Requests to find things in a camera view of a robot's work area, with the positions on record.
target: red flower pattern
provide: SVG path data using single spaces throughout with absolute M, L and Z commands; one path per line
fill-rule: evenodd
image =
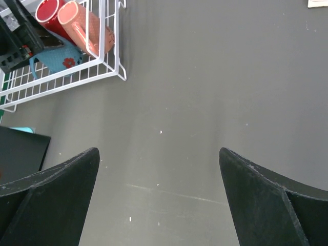
M 71 68 L 75 65 L 75 61 L 73 58 L 65 58 L 64 59 L 64 62 L 63 62 L 63 65 L 66 67 L 66 68 Z

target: scratch mark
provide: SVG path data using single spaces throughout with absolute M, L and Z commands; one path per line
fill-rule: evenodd
M 155 192 L 159 192 L 159 193 L 165 193 L 165 194 L 179 196 L 179 197 L 184 197 L 184 198 L 188 198 L 188 199 L 194 199 L 194 200 L 199 200 L 199 201 L 212 202 L 212 203 L 220 204 L 220 205 L 225 206 L 225 207 L 229 206 L 225 202 L 213 201 L 213 200 L 204 199 L 204 198 L 200 198 L 200 197 L 196 197 L 196 196 L 187 196 L 187 195 L 182 195 L 182 194 L 178 194 L 178 193 L 174 193 L 174 192 L 169 192 L 169 191 L 155 190 L 155 189 L 152 189 L 152 188 L 147 188 L 147 187 L 142 187 L 142 186 L 135 186 L 135 185 L 132 185 L 132 184 L 129 184 L 129 183 L 127 183 L 126 186 L 132 187 L 132 188 L 137 188 L 137 189 L 140 189 L 140 190 L 144 190 L 144 191 L 147 191 L 149 193 L 151 193 L 152 191 L 155 191 Z

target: mug handle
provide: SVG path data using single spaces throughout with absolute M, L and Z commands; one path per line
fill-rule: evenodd
M 86 36 L 86 33 L 83 30 L 82 26 L 80 25 L 80 23 L 73 22 L 72 23 L 72 28 L 75 31 L 75 33 L 77 34 L 77 36 L 80 38 L 80 40 L 83 43 L 87 44 L 87 36 Z M 89 48 L 90 48 L 92 53 L 98 55 L 99 51 L 96 49 L 96 47 L 94 46 L 94 44 L 91 42 L 90 39 L 89 39 Z
M 30 67 L 31 67 L 31 72 L 32 72 L 32 75 L 35 79 L 38 79 L 37 75 L 36 75 L 36 72 L 35 72 L 35 68 L 34 68 L 34 61 L 35 61 L 35 57 L 32 57 L 30 58 Z

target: red mug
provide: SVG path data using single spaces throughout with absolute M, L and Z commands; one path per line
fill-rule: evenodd
M 42 26 L 57 33 L 71 43 L 75 44 L 58 21 L 57 14 L 65 0 L 43 0 L 36 8 L 35 18 Z

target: black object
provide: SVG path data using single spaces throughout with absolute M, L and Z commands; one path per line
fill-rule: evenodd
M 40 171 L 50 137 L 0 127 L 0 185 Z
M 0 67 L 4 73 L 22 68 L 29 58 L 45 48 L 63 46 L 63 42 L 50 34 L 27 11 L 19 0 L 5 0 L 19 27 L 11 32 L 0 17 Z
M 91 148 L 0 186 L 0 246 L 78 246 L 98 167 Z
M 327 246 L 328 192 L 220 150 L 225 191 L 241 246 Z

